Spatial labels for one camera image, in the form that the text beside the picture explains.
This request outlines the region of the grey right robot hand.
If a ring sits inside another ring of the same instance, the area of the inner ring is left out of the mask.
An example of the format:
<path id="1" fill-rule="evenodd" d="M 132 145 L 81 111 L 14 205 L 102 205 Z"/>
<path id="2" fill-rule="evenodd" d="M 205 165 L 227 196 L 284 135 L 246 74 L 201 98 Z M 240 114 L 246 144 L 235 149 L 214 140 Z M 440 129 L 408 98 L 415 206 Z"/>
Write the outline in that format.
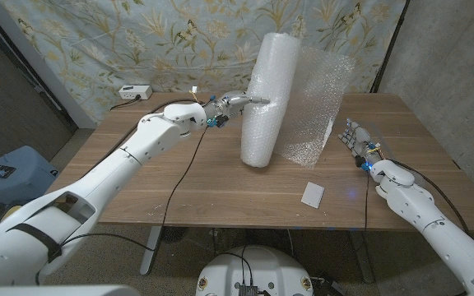
<path id="1" fill-rule="evenodd" d="M 348 118 L 346 129 L 337 136 L 351 151 L 356 167 L 369 171 L 375 163 L 383 159 L 381 145 L 373 142 L 369 132 L 359 123 Z"/>

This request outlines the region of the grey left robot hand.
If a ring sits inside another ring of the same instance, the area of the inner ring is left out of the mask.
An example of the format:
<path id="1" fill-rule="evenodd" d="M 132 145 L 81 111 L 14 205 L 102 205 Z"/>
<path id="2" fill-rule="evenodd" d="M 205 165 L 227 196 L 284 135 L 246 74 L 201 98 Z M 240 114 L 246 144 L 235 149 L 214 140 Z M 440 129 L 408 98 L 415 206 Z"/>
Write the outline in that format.
<path id="1" fill-rule="evenodd" d="M 244 91 L 230 91 L 215 99 L 214 117 L 233 117 L 240 115 L 247 104 L 269 104 L 270 99 L 257 95 L 250 95 Z"/>

